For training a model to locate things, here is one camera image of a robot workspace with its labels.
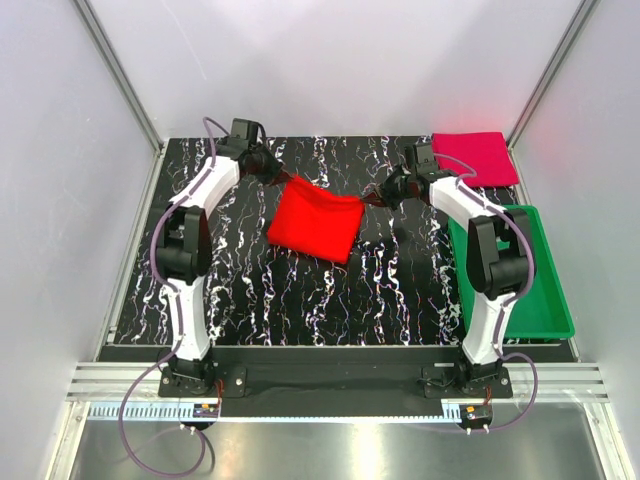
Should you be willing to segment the red t shirt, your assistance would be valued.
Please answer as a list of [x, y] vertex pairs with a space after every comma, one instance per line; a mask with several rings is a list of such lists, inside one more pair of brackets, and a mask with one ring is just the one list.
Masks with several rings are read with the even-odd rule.
[[335, 195], [295, 176], [283, 191], [267, 240], [272, 245], [345, 264], [364, 211], [359, 198]]

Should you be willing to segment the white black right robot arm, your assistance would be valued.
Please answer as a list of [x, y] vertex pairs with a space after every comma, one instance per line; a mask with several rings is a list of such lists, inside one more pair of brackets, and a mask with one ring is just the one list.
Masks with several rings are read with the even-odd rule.
[[439, 157], [429, 142], [406, 147], [404, 162], [362, 200], [395, 210], [407, 199], [419, 199], [466, 232], [466, 273], [475, 291], [470, 328], [450, 372], [440, 381], [423, 383], [437, 392], [452, 389], [472, 397], [485, 394], [500, 380], [511, 313], [533, 286], [531, 223], [522, 209], [507, 211], [468, 187], [465, 180], [477, 176], [472, 167], [444, 154], [444, 159], [465, 168], [457, 174], [441, 168]]

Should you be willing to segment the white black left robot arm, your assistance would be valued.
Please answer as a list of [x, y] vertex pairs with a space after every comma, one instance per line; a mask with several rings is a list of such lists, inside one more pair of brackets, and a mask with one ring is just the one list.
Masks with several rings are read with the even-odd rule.
[[168, 300], [172, 327], [171, 350], [161, 361], [165, 366], [161, 385], [180, 396], [222, 390], [204, 315], [204, 280], [213, 260], [209, 218], [247, 175], [268, 186], [290, 179], [266, 140], [261, 123], [238, 118], [223, 138], [210, 138], [210, 155], [196, 176], [169, 200], [153, 231], [150, 266]]

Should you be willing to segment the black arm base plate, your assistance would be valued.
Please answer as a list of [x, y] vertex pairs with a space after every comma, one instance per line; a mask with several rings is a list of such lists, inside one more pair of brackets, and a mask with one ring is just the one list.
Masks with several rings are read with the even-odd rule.
[[458, 347], [214, 347], [197, 367], [165, 367], [162, 397], [221, 399], [228, 418], [427, 417], [443, 399], [482, 399], [457, 381]]

